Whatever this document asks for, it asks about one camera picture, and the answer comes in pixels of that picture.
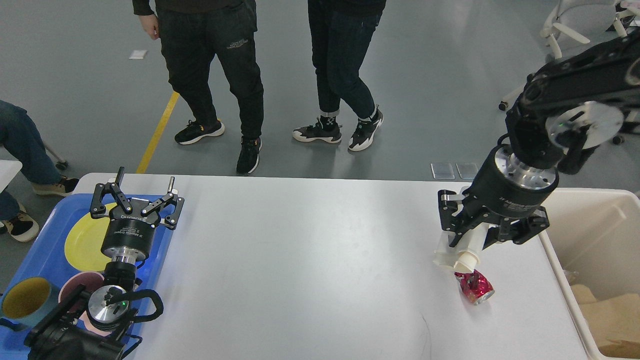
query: blue tray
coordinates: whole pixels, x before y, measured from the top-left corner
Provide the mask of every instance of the blue tray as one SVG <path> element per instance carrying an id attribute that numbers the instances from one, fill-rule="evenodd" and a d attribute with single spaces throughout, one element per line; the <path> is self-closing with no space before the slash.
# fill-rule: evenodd
<path id="1" fill-rule="evenodd" d="M 153 201 L 160 196 L 161 195 L 128 195 L 127 197 L 137 197 Z M 65 241 L 71 228 L 80 218 L 89 212 L 91 199 L 91 194 L 75 194 L 62 199 L 56 205 L 49 219 L 42 227 L 38 238 L 33 242 L 27 256 L 13 276 L 8 288 L 33 276 L 42 276 L 61 288 L 67 280 L 80 272 L 67 262 L 65 257 Z M 169 215 L 172 211 L 173 206 L 169 206 L 160 212 L 161 217 Z M 144 266 L 137 272 L 137 276 L 143 281 L 140 289 L 153 289 L 156 285 L 172 234 L 173 231 L 168 230 L 164 226 L 156 229 L 156 235 L 154 236 L 154 243 L 149 258 Z M 151 304 L 151 301 L 145 299 L 137 302 L 137 304 L 134 303 L 134 307 L 140 310 L 138 312 L 139 315 L 147 315 L 149 304 Z M 142 325 L 142 323 L 134 324 L 131 333 L 140 334 Z M 24 331 L 15 332 L 7 327 L 0 327 L 0 359 L 25 360 L 30 348 L 24 346 L 23 342 L 30 330 L 29 328 Z M 134 342 L 134 340 L 129 340 L 127 348 Z"/>

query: blue jeans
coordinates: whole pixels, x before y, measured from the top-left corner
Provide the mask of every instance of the blue jeans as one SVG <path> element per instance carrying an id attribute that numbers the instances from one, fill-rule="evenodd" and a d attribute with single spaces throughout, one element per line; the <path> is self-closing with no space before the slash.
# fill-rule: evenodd
<path id="1" fill-rule="evenodd" d="M 370 117 L 375 104 L 359 72 L 382 14 L 353 17 L 332 11 L 323 0 L 307 4 L 320 111 L 338 112 L 342 99 L 359 118 Z"/>
<path id="2" fill-rule="evenodd" d="M 22 163 L 21 172 L 35 184 L 55 184 L 60 173 L 47 156 L 40 133 L 25 109 L 0 100 L 0 144 Z M 18 202 L 6 189 L 0 193 L 0 220 L 18 215 Z"/>

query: black jacket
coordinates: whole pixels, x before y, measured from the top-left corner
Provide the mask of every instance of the black jacket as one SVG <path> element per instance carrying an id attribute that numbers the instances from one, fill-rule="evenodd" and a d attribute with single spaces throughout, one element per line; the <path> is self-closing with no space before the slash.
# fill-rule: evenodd
<path id="1" fill-rule="evenodd" d="M 205 13 L 225 6 L 239 4 L 241 0 L 156 0 L 156 7 L 179 13 Z M 133 13 L 152 15 L 149 0 L 133 0 Z"/>
<path id="2" fill-rule="evenodd" d="M 377 15 L 385 9 L 387 0 L 329 0 L 335 11 L 351 16 Z"/>

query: black pants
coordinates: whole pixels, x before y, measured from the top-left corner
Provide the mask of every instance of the black pants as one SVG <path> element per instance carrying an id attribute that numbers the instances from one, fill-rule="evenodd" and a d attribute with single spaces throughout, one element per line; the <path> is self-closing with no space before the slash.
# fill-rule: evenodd
<path id="1" fill-rule="evenodd" d="M 320 111 L 338 112 L 342 99 L 359 118 L 370 117 L 375 105 L 359 71 L 382 14 L 344 15 L 326 0 L 308 0 L 308 13 Z"/>
<path id="2" fill-rule="evenodd" d="M 217 119 L 209 89 L 209 68 L 218 55 L 230 90 L 238 100 L 242 135 L 260 136 L 264 89 L 255 61 L 255 0 L 208 13 L 177 13 L 160 8 L 156 12 L 169 83 L 189 104 L 196 121 L 209 127 Z"/>

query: person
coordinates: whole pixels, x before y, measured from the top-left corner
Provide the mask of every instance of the person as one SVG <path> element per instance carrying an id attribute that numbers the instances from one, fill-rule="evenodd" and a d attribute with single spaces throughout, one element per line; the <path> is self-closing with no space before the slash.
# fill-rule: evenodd
<path id="1" fill-rule="evenodd" d="M 0 144 L 22 163 L 20 170 L 38 195 L 65 197 L 78 179 L 60 175 L 47 156 L 40 133 L 25 109 L 0 100 Z M 0 192 L 0 220 L 9 235 L 20 242 L 33 240 L 40 230 L 24 206 L 4 189 Z"/>
<path id="2" fill-rule="evenodd" d="M 149 0 L 132 1 L 145 32 L 152 40 L 160 38 L 169 84 L 195 118 L 175 135 L 175 141 L 187 145 L 225 132 L 209 89 L 209 68 L 218 55 L 240 110 L 242 139 L 236 172 L 253 172 L 260 160 L 264 120 L 264 89 L 253 40 L 255 0 L 156 0 L 157 15 Z"/>
<path id="3" fill-rule="evenodd" d="M 362 151 L 373 143 L 383 114 L 359 70 L 385 5 L 386 0 L 307 0 L 320 116 L 314 125 L 294 129 L 296 140 L 339 143 L 342 99 L 358 116 L 348 149 Z"/>

